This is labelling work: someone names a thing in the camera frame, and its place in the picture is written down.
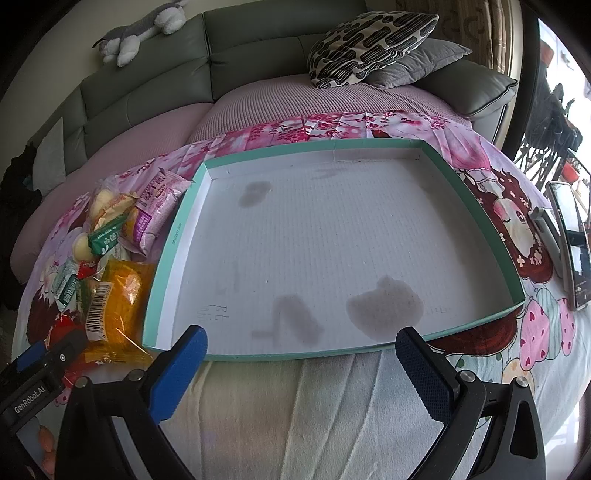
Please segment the barcode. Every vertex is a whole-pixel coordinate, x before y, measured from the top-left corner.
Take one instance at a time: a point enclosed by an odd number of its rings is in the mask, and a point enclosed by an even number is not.
[[[105,306],[111,293],[113,284],[110,282],[100,282],[96,288],[95,296],[92,297],[88,315],[86,316],[86,336],[91,342],[106,340],[105,333]]]

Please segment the curtain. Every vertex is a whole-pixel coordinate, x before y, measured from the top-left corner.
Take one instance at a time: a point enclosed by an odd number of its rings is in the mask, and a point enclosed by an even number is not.
[[[468,60],[506,73],[506,25],[501,0],[367,0],[372,10],[439,14],[432,38],[471,48]]]

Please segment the pink blanket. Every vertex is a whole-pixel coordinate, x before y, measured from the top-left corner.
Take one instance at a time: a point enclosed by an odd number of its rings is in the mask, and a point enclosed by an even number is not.
[[[509,159],[471,129],[441,117],[400,111],[297,117],[186,145],[115,180],[122,191],[140,191],[160,167],[190,179],[209,158],[292,142],[367,137],[428,142],[482,204],[517,267],[525,305],[503,319],[431,345],[456,368],[470,369],[483,380],[510,382],[517,375],[527,377],[544,433],[556,431],[589,382],[589,314],[568,310],[562,282],[528,217],[534,206],[547,206],[547,200]],[[56,321],[51,284],[82,229],[89,198],[85,194],[76,200],[41,250],[18,311],[13,356],[29,345],[28,340],[45,338]],[[160,256],[164,237],[152,249],[152,260]],[[575,388],[565,389],[565,384]]]

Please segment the orange snack package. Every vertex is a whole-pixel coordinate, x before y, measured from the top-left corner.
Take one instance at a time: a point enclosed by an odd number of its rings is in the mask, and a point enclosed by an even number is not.
[[[86,362],[149,364],[141,347],[145,307],[154,278],[154,264],[111,259],[96,286],[86,316]]]

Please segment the black and white patterned pillow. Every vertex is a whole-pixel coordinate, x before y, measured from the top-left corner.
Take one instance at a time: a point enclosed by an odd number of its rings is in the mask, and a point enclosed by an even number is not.
[[[308,55],[312,85],[350,85],[418,47],[433,31],[437,14],[368,12],[341,23]]]

